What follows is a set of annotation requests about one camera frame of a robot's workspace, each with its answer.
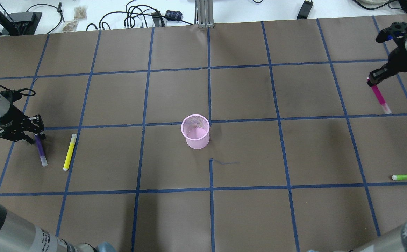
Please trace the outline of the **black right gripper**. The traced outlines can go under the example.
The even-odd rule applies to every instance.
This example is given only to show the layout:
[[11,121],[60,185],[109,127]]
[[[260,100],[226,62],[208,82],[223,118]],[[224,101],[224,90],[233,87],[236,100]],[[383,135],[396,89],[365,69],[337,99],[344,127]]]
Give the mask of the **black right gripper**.
[[392,50],[387,64],[373,70],[367,77],[367,85],[373,87],[398,73],[407,73],[407,50],[404,46]]

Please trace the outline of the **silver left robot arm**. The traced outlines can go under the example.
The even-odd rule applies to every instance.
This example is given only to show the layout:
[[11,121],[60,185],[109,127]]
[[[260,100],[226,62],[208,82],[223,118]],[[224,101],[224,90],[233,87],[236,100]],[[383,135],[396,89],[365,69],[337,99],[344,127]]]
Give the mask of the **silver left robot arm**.
[[[45,139],[45,126],[40,115],[26,116],[14,102],[23,96],[34,96],[34,90],[21,88],[0,91],[0,138],[12,142],[20,140],[36,144],[43,165],[47,160],[41,139]],[[72,245],[34,223],[18,216],[0,205],[0,252],[114,252],[108,242],[94,247],[87,243]]]

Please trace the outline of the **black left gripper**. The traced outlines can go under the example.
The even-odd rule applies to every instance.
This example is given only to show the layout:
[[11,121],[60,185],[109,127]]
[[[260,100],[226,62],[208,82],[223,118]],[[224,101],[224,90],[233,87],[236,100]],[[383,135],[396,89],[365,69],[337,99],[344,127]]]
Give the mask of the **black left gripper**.
[[45,125],[41,115],[32,117],[26,116],[20,109],[11,104],[7,113],[0,117],[0,138],[12,142],[20,140],[30,144],[34,143],[34,139],[26,135],[24,132],[29,131],[38,135],[41,139],[46,139]]

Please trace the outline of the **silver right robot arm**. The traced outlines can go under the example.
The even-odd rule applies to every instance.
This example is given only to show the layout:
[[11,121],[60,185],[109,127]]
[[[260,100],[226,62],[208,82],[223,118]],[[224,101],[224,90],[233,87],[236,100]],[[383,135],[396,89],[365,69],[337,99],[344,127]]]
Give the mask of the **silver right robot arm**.
[[[391,110],[378,89],[378,84],[399,73],[407,73],[407,23],[394,22],[376,36],[377,43],[393,40],[396,48],[389,54],[387,62],[373,70],[367,77],[367,85],[373,90],[385,114]],[[358,248],[355,252],[407,252],[407,221]]]

